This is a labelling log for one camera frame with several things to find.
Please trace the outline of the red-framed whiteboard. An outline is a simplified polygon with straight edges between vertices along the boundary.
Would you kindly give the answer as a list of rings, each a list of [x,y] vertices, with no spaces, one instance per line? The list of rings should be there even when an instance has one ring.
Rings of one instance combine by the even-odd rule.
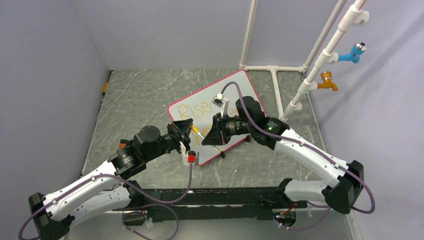
[[[202,145],[201,137],[208,134],[212,127],[213,116],[220,112],[220,108],[212,103],[213,97],[219,94],[229,82],[238,83],[243,96],[251,96],[262,104],[247,72],[238,70],[168,106],[168,113],[173,121],[193,119],[193,125],[199,133],[193,131],[190,133],[190,148],[199,153],[198,164],[200,166],[219,157],[220,152],[229,150],[247,138],[245,134],[236,135],[228,144],[216,148]]]

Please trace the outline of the yellow marker cap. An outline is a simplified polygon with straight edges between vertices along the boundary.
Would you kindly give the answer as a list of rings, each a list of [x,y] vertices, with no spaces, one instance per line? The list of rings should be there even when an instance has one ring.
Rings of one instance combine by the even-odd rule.
[[[196,132],[196,133],[198,133],[199,132],[199,130],[195,127],[195,126],[191,126],[191,129],[194,131],[194,132]]]

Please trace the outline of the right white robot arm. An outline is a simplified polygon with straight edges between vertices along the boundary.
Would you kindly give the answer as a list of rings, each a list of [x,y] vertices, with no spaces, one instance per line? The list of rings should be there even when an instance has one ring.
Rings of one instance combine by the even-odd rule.
[[[258,101],[244,96],[235,103],[238,114],[226,113],[228,100],[216,95],[212,103],[220,112],[212,117],[212,127],[202,140],[204,146],[226,145],[232,136],[250,134],[258,144],[283,153],[316,173],[320,181],[284,179],[276,189],[276,203],[287,208],[293,202],[326,203],[341,214],[354,209],[364,188],[364,166],[357,160],[346,162],[317,148],[288,124],[266,116]]]

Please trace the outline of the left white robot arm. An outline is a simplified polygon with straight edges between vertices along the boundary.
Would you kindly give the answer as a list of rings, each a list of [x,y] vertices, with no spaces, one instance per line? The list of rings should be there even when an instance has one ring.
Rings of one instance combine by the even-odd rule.
[[[28,199],[40,240],[58,240],[72,227],[110,210],[139,209],[144,197],[154,206],[168,206],[146,193],[131,177],[146,169],[148,162],[177,151],[190,168],[198,154],[190,148],[191,118],[168,124],[161,134],[156,126],[144,126],[131,140],[122,140],[118,150],[99,167],[53,193],[35,193]]]

